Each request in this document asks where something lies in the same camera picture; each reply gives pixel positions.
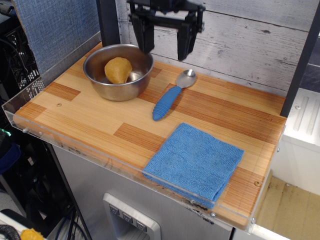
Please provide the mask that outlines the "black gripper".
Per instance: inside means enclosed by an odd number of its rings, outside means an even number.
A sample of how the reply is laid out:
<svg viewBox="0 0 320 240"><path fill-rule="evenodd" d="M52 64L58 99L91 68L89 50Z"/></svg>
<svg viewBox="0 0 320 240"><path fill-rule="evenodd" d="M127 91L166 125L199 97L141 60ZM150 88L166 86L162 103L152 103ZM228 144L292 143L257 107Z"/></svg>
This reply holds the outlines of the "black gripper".
<svg viewBox="0 0 320 240"><path fill-rule="evenodd" d="M203 30L205 6L189 0L128 0L129 19L139 49L150 53L154 45L154 26L178 29L177 54L183 61L193 51Z"/></svg>

